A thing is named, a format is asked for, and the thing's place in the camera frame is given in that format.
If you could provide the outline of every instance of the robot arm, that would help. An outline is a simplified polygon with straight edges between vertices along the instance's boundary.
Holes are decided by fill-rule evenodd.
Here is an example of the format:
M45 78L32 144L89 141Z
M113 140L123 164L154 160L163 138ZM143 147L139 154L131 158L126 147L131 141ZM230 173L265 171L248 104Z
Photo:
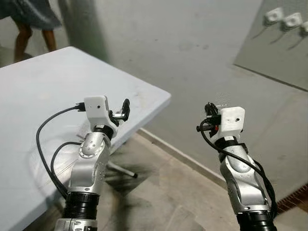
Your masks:
M85 98L84 104L91 132L80 146L63 217L57 220L55 231L97 231L96 207L110 156L110 140L117 135L118 121L126 121L129 116L128 99L118 114L109 110L106 96Z
M245 110L241 107L218 110L209 103L205 111L208 125L197 127L197 130L203 135L205 130L209 130L211 144L220 150L220 171L226 180L230 202L241 231L276 231L268 200L254 170L255 161L248 155L246 145L240 143Z

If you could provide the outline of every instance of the white table top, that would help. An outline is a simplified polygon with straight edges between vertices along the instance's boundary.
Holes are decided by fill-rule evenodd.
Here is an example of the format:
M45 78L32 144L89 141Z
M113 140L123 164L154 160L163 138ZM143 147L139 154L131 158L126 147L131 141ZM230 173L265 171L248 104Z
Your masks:
M50 181L35 142L39 125L49 116L106 95L109 108L121 108L130 99L130 117L112 140L112 152L149 122L170 101L170 94L84 52L68 47L0 69L1 230L20 231L53 203L56 188ZM76 110L52 120L41 132L41 145L50 163L55 149L79 141L84 112ZM55 163L60 179L69 179L77 147L68 146Z

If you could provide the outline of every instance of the gray wall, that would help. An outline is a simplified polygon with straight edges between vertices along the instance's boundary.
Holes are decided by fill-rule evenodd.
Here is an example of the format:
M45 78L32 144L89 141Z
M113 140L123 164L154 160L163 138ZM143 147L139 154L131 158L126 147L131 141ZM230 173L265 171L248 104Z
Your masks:
M232 65L261 0L59 2L52 6L67 26L56 31L59 47L80 47L173 95L146 127L152 133L219 172L217 153L195 127L208 101L239 105L246 109L243 139L277 198L307 182L308 94ZM0 31L10 30L5 22ZM13 32L6 36L0 43L12 46ZM30 53L42 52L40 39L31 41Z

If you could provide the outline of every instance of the gray skirt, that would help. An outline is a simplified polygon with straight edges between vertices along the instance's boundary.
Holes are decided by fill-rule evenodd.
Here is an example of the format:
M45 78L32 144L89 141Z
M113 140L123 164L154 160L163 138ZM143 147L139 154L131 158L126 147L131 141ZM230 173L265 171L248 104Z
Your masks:
M0 19L13 20L42 30L61 25L48 0L0 0Z

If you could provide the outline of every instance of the person's leg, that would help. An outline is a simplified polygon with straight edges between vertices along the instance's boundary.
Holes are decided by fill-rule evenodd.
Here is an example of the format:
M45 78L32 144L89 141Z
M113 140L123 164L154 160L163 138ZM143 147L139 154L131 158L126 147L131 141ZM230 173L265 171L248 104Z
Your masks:
M42 34L45 39L49 52L55 51L57 48L56 48L56 40L54 38L53 30L42 30Z
M32 30L29 25L18 21L15 21L15 23L19 29L14 51L14 62L16 63L23 60L29 38L32 36Z

